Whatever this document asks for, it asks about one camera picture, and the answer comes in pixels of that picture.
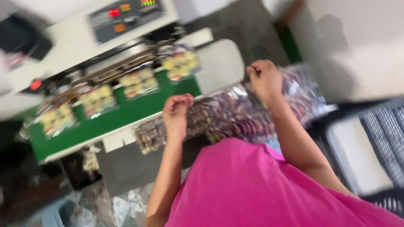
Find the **orange button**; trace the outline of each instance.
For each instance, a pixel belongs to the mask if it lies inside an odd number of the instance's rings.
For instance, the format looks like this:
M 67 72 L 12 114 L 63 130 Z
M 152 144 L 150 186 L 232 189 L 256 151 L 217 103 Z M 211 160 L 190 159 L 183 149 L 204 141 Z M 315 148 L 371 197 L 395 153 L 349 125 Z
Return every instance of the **orange button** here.
M 125 25 L 123 23 L 120 23 L 120 24 L 114 25 L 114 30 L 115 30 L 116 33 L 118 33 L 118 32 L 125 31 L 126 28 L 125 28 Z

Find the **red digital display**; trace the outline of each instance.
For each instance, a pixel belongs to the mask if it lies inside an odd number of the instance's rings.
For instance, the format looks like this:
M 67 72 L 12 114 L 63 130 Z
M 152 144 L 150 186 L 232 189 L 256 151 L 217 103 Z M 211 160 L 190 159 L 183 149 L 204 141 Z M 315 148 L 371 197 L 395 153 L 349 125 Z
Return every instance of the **red digital display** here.
M 115 8 L 115 9 L 111 9 L 109 11 L 109 16 L 110 17 L 117 17 L 119 16 L 119 9 Z

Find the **packaged snack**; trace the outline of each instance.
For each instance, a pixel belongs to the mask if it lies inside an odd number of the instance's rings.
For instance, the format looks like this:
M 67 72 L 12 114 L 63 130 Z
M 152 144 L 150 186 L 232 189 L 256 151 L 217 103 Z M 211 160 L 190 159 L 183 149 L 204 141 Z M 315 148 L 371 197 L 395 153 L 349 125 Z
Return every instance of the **packaged snack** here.
M 185 44 L 169 47 L 164 46 L 159 52 L 164 56 L 161 65 L 167 70 L 167 76 L 171 81 L 185 79 L 200 69 L 198 57 L 190 47 Z
M 84 113 L 90 119 L 108 112 L 116 107 L 116 100 L 110 85 L 96 86 L 81 93 L 79 100 Z
M 46 103 L 40 107 L 38 118 L 43 125 L 44 134 L 49 137 L 55 137 L 77 123 L 69 103 Z
M 150 64 L 125 74 L 119 79 L 119 83 L 125 87 L 124 94 L 128 99 L 156 92 L 160 88 Z

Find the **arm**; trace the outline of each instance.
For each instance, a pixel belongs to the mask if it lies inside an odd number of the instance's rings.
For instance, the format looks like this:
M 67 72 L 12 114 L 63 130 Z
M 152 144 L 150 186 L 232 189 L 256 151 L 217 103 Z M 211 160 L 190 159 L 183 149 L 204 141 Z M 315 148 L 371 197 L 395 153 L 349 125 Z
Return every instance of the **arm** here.
M 167 144 L 146 212 L 147 227 L 163 227 L 168 221 L 175 196 L 181 186 L 182 144 L 186 136 L 187 108 L 193 104 L 190 94 L 170 97 L 163 109 Z
M 247 68 L 252 87 L 272 113 L 285 160 L 317 183 L 355 197 L 338 179 L 327 159 L 296 119 L 282 96 L 282 74 L 269 60 Z

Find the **person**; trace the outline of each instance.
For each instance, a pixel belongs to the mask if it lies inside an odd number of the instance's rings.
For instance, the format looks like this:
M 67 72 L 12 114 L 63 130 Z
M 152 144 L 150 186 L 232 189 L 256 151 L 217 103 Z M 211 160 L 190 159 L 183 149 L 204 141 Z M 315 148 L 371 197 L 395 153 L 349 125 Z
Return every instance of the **person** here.
M 247 67 L 252 89 L 272 113 L 282 154 L 230 138 L 204 147 L 181 185 L 190 94 L 162 111 L 167 144 L 146 213 L 148 227 L 404 226 L 404 220 L 352 194 L 294 116 L 282 75 L 269 60 Z

